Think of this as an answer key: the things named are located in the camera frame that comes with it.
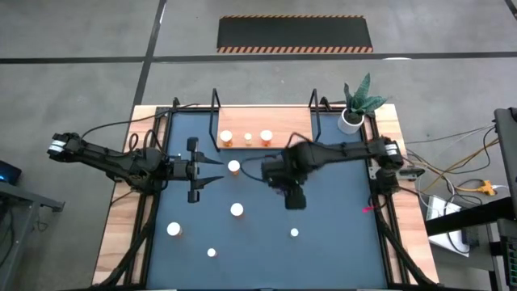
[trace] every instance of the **wire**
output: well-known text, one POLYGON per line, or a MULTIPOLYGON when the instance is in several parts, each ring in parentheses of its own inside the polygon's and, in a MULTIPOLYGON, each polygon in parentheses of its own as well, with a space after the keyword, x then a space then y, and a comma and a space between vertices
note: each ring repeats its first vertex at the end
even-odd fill
POLYGON ((253 157, 253 158, 245 158, 245 159, 243 159, 243 160, 242 160, 242 162, 241 162, 241 171, 242 171, 242 174, 246 175, 248 178, 253 179, 253 180, 255 180, 255 181, 259 181, 259 182, 262 182, 262 183, 266 183, 266 181, 265 181, 265 180, 263 180, 263 179, 261 179, 261 178, 254 177, 253 175, 248 174, 248 172, 246 172, 246 170, 244 170, 244 167, 243 167, 243 166, 244 166, 244 163, 245 163, 245 162, 250 162, 250 161, 261 160, 261 159, 263 159, 263 158, 276 158, 279 154, 280 154, 280 153, 275 154, 275 155, 273 155, 273 154, 266 154, 266 155, 263 155, 263 156, 260 156, 260 157, 253 157))
POLYGON ((476 132, 478 130, 485 129, 487 127, 488 127, 488 125, 480 127, 478 129, 472 129, 472 130, 469 130, 469 131, 466 131, 466 132, 452 134, 452 135, 449 135, 449 136, 446 136, 446 137, 438 137, 438 138, 434 138, 434 139, 430 139, 430 140, 426 140, 426 141, 408 141, 408 142, 404 142, 404 143, 406 145, 411 145, 411 144, 418 144, 418 143, 425 143, 425 142, 441 141, 441 140, 444 140, 444 139, 447 139, 447 138, 450 138, 450 137, 457 137, 457 136, 464 135, 464 134, 467 134, 467 133, 476 132))
POLYGON ((13 226, 15 218, 13 215, 13 210, 11 208, 9 208, 9 216, 11 217, 11 222, 9 223, 9 231, 11 232, 11 244, 7 249, 7 253, 3 256, 2 260, 0 261, 0 268, 3 267, 3 264, 6 262, 7 258, 9 257, 9 254, 11 253, 11 250, 13 249, 13 246, 15 245, 15 228, 13 226))
MULTIPOLYGON (((493 145, 498 144, 498 141, 496 141, 496 140, 494 140, 494 141, 492 141, 490 144, 486 145, 486 148, 489 148, 489 147, 491 147, 491 146, 493 146, 493 145)), ((420 156, 420 155, 418 155, 417 153, 415 153, 413 150, 411 150, 411 149, 406 149, 406 150, 407 150, 408 152, 410 152, 408 155, 414 156, 414 157, 416 157, 416 159, 417 159, 417 160, 419 160, 420 162, 424 162, 424 163, 426 163, 428 166, 433 167, 433 168, 435 168, 436 170, 441 171, 441 172, 443 172, 443 173, 447 173, 447 174, 453 174, 453 175, 466 174, 466 173, 471 173, 471 172, 474 172, 474 171, 479 171, 479 170, 482 170, 482 169, 484 169, 484 168, 485 168, 485 167, 480 167, 480 168, 473 169, 473 170, 457 171, 457 172, 454 172, 454 170, 457 170, 457 169, 460 169, 460 168, 464 167, 465 165, 467 165, 470 161, 472 161, 472 160, 476 157, 476 155, 472 155, 472 156, 467 157, 467 158, 466 158, 466 160, 464 161, 464 163, 463 163, 462 165, 459 165, 459 166, 457 166, 457 167, 453 167, 453 168, 452 168, 452 169, 450 169, 450 170, 442 170, 442 169, 440 169, 440 168, 438 168, 438 167, 436 167, 436 166, 431 165, 428 161, 426 161, 422 156, 420 156)))
POLYGON ((120 196, 120 197, 116 198, 115 200, 113 200, 113 201, 110 203, 110 207, 112 207, 112 206, 114 205, 114 203, 116 203, 118 200, 125 198, 127 195, 129 195, 129 194, 131 194, 131 193, 133 193, 133 192, 134 192, 134 191, 133 191, 133 190, 131 190, 131 191, 129 191, 129 192, 127 192, 127 193, 123 194, 122 196, 120 196))
MULTIPOLYGON (((194 105, 199 105, 198 103, 190 103, 188 105, 184 105, 182 107, 179 107, 179 108, 187 108, 187 107, 190 107, 190 106, 194 106, 194 105)), ((103 125, 100 125, 100 126, 96 126, 92 129, 88 129, 86 130, 82 135, 81 135, 81 138, 79 139, 79 143, 80 141, 82 141, 84 139, 84 137, 88 134, 88 133, 91 133, 91 132, 94 132, 95 130, 97 129, 103 129, 103 128, 106 128, 106 127, 109 127, 109 126, 113 126, 113 125, 119 125, 119 124, 131 124, 133 122, 138 122, 138 121, 143 121, 143 120, 148 120, 149 118, 153 118, 153 117, 159 117, 159 116, 164 116, 165 114, 169 113, 169 112, 172 112, 173 109, 169 109, 167 111, 164 111, 164 112, 159 112, 157 114, 154 114, 152 116, 147 116, 147 117, 142 117, 140 119, 137 119, 137 120, 126 120, 126 121, 119 121, 119 122, 113 122, 113 123, 109 123, 109 124, 103 124, 103 125)))
POLYGON ((154 130, 150 129, 147 131, 147 133, 145 133, 145 136, 144 136, 144 147, 142 149, 142 154, 144 156, 144 159, 147 158, 147 138, 149 138, 149 135, 153 136, 154 140, 156 141, 156 146, 158 146, 158 150, 160 151, 160 153, 162 153, 165 156, 168 156, 163 151, 162 145, 160 144, 160 141, 158 140, 158 135, 156 134, 156 132, 154 130))
POLYGON ((480 168, 478 168, 478 169, 471 170, 471 171, 464 171, 464 172, 479 171, 479 170, 482 170, 482 169, 487 168, 487 167, 490 165, 490 156, 489 156, 489 154, 488 154, 488 150, 487 150, 487 148, 489 148, 489 147, 491 147, 491 146, 495 145, 495 144, 498 142, 498 139, 496 138, 496 139, 494 139, 494 140, 493 140, 489 145, 487 145, 487 144, 486 144, 486 136, 487 136, 487 135, 488 135, 488 133, 489 133, 490 131, 492 131, 493 129, 494 129, 494 128, 492 128, 492 129, 488 130, 488 131, 485 133, 485 136, 483 137, 483 147, 482 147, 481 149, 479 149, 479 150, 477 150, 476 152, 474 152, 473 154, 470 154, 469 156, 467 156, 467 157, 465 157, 465 158, 461 159, 460 161, 455 162, 454 164, 452 164, 452 166, 450 166, 447 170, 445 170, 442 174, 440 174, 440 175, 438 176, 438 178, 436 178, 436 179, 435 179, 435 180, 434 180, 434 181, 433 181, 429 186, 427 186, 427 188, 425 188, 423 191, 425 192, 425 191, 427 191, 428 189, 430 189, 433 185, 435 185, 435 184, 436 184, 436 182, 437 182, 437 181, 438 181, 438 180, 439 180, 439 179, 440 179, 440 178, 441 178, 441 177, 442 177, 442 176, 443 176, 447 171, 450 171, 450 170, 451 170, 451 169, 453 169, 455 166, 459 165, 460 163, 462 163, 462 162, 464 162, 464 161, 467 161, 467 162, 468 162, 468 161, 469 161, 469 159, 472 159, 472 158, 476 157, 476 156, 477 156, 477 155, 479 155, 479 153, 481 153, 483 150, 485 151, 486 156, 487 156, 487 158, 488 158, 488 163, 487 163, 485 166, 480 167, 480 168))
MULTIPOLYGON (((420 166, 415 166, 415 167, 417 167, 417 168, 421 168, 421 169, 424 169, 424 170, 425 170, 425 169, 428 169, 428 170, 433 171, 433 172, 435 172, 436 174, 438 174, 438 175, 439 175, 439 172, 436 172, 436 171, 434 171, 432 168, 427 167, 427 166, 425 166, 425 165, 424 165, 424 167, 420 167, 420 166)), ((453 189, 453 192, 452 192, 452 199, 451 199, 451 202, 452 202, 452 201, 454 200, 454 195, 456 194, 456 191, 454 191, 455 186, 454 186, 454 184, 451 182, 451 180, 449 180, 446 176, 442 175, 442 176, 441 176, 441 179, 444 179, 444 180, 447 182, 447 187, 448 187, 448 188, 449 188, 449 185, 450 185, 450 187, 453 189)), ((422 181, 422 177, 418 177, 418 179, 417 179, 417 191, 416 191, 416 193, 418 194, 418 198, 420 199, 420 201, 422 202, 422 204, 424 204, 428 209, 432 209, 433 211, 436 211, 436 212, 438 212, 438 214, 439 214, 439 212, 440 212, 441 210, 443 210, 443 209, 446 209, 446 208, 447 208, 447 206, 445 206, 445 207, 444 207, 444 208, 442 208, 442 209, 436 209, 436 208, 433 208, 432 206, 430 206, 430 205, 429 205, 429 204, 428 204, 428 203, 427 203, 427 202, 422 198, 422 191, 420 191, 420 182, 421 182, 421 181, 422 181)))
POLYGON ((467 134, 467 135, 465 135, 465 136, 463 136, 463 137, 460 137, 460 138, 456 139, 455 141, 453 141, 453 142, 451 142, 449 145, 447 145, 447 146, 446 146, 443 150, 441 150, 439 153, 437 153, 437 155, 435 155, 435 156, 431 159, 431 161, 435 161, 435 160, 436 160, 440 155, 442 155, 443 153, 445 153, 448 149, 450 149, 450 148, 451 148, 453 145, 455 145, 456 143, 458 143, 458 142, 460 142, 460 141, 464 140, 464 139, 465 139, 465 138, 467 138, 467 137, 472 136, 473 134, 479 133, 479 132, 480 132, 480 131, 482 131, 483 129, 487 129, 487 128, 490 128, 490 127, 494 127, 494 126, 493 126, 493 125, 486 126, 486 127, 482 128, 482 129, 479 129, 479 130, 477 130, 477 131, 474 131, 474 132, 472 132, 472 133, 469 133, 469 134, 467 134))
MULTIPOLYGON (((460 185, 459 185, 459 186, 463 186, 464 184, 466 184, 466 183, 468 183, 468 182, 471 182, 471 181, 474 181, 474 180, 478 180, 478 179, 468 179, 468 180, 464 181, 463 183, 460 183, 460 185)), ((478 204, 478 205, 483 205, 483 200, 481 200, 480 198, 475 197, 475 196, 469 196, 469 197, 472 197, 472 198, 476 198, 476 199, 478 199, 478 200, 479 200, 479 204, 478 204)), ((447 199, 447 200, 445 201, 445 207, 447 207, 447 205, 448 205, 449 203, 451 203, 450 199, 451 199, 451 198, 449 197, 449 199, 447 199)), ((445 209, 443 210, 443 215, 444 215, 444 216, 445 216, 445 215, 447 215, 447 213, 445 212, 445 209)), ((468 253, 469 253, 468 251, 461 251, 460 249, 458 249, 458 247, 457 247, 457 246, 454 244, 454 242, 452 241, 451 233, 450 233, 450 232, 447 232, 447 239, 448 239, 448 240, 449 240, 449 242, 451 243, 451 246, 452 246, 452 247, 453 247, 457 252, 459 252, 459 253, 461 253, 461 254, 468 254, 468 253)))

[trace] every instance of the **black floor mat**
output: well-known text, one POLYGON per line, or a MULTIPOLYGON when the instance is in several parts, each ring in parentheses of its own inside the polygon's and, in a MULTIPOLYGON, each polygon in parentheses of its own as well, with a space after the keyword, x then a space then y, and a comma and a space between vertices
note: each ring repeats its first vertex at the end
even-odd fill
POLYGON ((371 53, 362 15, 228 15, 218 53, 371 53))

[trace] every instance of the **orange and black stripe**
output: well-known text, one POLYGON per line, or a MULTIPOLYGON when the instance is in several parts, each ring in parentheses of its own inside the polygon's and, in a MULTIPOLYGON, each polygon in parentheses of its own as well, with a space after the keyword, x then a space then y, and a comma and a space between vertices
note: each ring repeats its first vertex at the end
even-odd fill
POLYGON ((364 15, 225 15, 226 18, 364 18, 364 15))
POLYGON ((218 53, 373 53, 371 46, 332 47, 220 47, 218 53))

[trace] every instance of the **wooden table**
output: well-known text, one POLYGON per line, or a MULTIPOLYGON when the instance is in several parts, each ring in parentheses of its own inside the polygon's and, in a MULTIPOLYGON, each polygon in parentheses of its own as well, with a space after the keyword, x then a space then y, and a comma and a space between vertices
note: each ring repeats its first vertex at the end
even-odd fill
MULTIPOLYGON (((306 107, 307 105, 271 105, 272 107, 306 107)), ((141 105, 136 106, 132 115, 132 119, 140 119, 146 116, 155 114, 156 105, 141 105)), ((252 107, 251 105, 233 105, 226 107, 252 107)), ((129 126, 128 136, 126 137, 126 146, 124 150, 128 150, 128 139, 133 133, 139 135, 139 144, 137 147, 142 147, 145 133, 153 127, 154 119, 143 120, 140 122, 131 123, 129 126)), ((401 128, 398 123, 397 111, 392 104, 385 104, 376 110, 376 122, 379 134, 385 137, 390 137, 398 142, 402 154, 406 155, 406 147, 402 137, 401 128)), ((165 126, 160 126, 158 131, 158 139, 162 141, 163 129, 165 126)), ((372 137, 372 133, 367 130, 368 138, 372 137)), ((400 181, 399 184, 405 188, 414 189, 414 184, 409 181, 400 181)), ((118 183, 113 192, 112 199, 122 196, 129 192, 129 186, 125 183, 118 183)), ((99 250, 99 257, 95 266, 95 273, 92 284, 102 282, 111 273, 113 268, 120 262, 124 253, 129 248, 132 236, 133 225, 137 213, 138 193, 130 194, 117 201, 110 207, 106 227, 104 230, 103 241, 99 250)), ((427 239, 427 232, 420 211, 418 198, 408 192, 400 191, 393 196, 393 204, 397 214, 397 223, 401 234, 402 245, 410 254, 413 261, 422 269, 434 282, 438 282, 438 274, 436 273, 435 261, 431 253, 431 247, 427 239)), ((401 275, 398 271, 397 255, 395 250, 389 245, 389 258, 393 270, 393 279, 395 282, 401 282, 401 275)), ((141 272, 141 260, 143 254, 143 245, 139 250, 136 258, 136 266, 133 271, 133 281, 137 282, 141 272)))

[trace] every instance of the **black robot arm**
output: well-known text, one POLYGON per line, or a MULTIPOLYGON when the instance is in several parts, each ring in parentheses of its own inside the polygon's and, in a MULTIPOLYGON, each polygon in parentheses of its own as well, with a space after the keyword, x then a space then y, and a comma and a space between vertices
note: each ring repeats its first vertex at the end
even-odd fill
POLYGON ((376 172, 376 192, 389 194, 397 190, 397 171, 404 165, 398 144, 387 137, 369 142, 342 142, 324 145, 303 141, 282 151, 278 158, 263 162, 262 176, 266 183, 285 195, 286 209, 304 209, 305 196, 301 185, 307 175, 326 164, 374 158, 380 166, 376 172))
POLYGON ((76 133, 55 133, 48 148, 48 155, 58 162, 82 162, 106 173, 110 179, 123 179, 132 189, 146 195, 162 190, 162 183, 169 180, 191 182, 188 202, 200 200, 199 189, 204 185, 223 178, 222 176, 198 179, 198 162, 222 164, 205 158, 197 151, 197 137, 187 140, 187 150, 191 159, 170 158, 158 149, 136 149, 128 153, 110 150, 82 140, 76 133))

